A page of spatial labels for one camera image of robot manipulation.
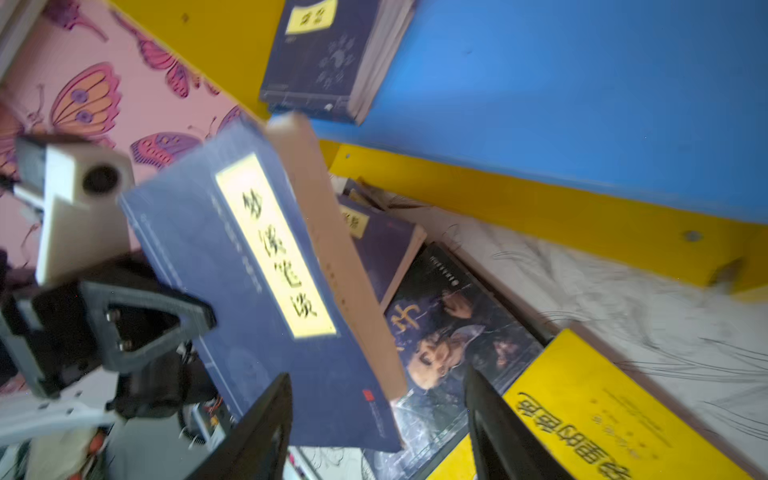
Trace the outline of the blue book Yijing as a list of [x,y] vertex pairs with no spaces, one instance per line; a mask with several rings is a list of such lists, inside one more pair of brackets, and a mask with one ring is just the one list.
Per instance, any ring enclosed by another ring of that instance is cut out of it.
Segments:
[[414,1],[287,1],[260,88],[273,112],[360,125],[414,16]]

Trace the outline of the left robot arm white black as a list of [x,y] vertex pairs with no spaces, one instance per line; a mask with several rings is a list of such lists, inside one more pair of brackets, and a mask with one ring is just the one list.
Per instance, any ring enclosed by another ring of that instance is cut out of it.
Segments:
[[1,266],[1,442],[135,418],[214,398],[194,339],[216,324],[205,302],[124,255],[42,286]]

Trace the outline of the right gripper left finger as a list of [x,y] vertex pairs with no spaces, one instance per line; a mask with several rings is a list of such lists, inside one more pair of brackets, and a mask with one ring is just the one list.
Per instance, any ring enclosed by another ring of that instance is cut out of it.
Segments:
[[281,373],[187,479],[281,479],[292,420],[291,379]]

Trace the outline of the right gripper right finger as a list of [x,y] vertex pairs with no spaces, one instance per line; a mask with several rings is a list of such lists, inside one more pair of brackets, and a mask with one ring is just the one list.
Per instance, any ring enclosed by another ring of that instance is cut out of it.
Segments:
[[481,372],[464,378],[469,435],[479,479],[569,479]]

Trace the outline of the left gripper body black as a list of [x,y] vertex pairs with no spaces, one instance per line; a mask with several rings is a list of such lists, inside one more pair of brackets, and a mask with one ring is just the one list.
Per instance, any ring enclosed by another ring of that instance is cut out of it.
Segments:
[[1,378],[23,376],[43,400],[61,400],[69,387],[103,369],[116,376],[97,409],[129,420],[165,418],[198,401],[198,359],[191,341],[127,374],[106,370],[87,319],[81,280],[154,280],[146,257],[135,252],[78,272],[60,283],[41,286],[34,273],[1,262]]

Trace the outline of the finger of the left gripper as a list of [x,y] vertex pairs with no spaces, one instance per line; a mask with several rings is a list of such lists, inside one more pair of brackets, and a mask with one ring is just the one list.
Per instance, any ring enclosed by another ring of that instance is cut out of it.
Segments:
[[106,370],[144,368],[216,326],[206,302],[154,280],[81,280],[86,319]]

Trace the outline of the blue book Mengxi Bitan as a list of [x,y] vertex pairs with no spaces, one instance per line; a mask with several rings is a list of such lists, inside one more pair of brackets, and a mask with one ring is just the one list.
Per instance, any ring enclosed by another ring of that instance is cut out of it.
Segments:
[[194,345],[236,419],[284,373],[293,445],[401,449],[404,368],[307,117],[234,121],[120,206],[159,279],[212,307]]

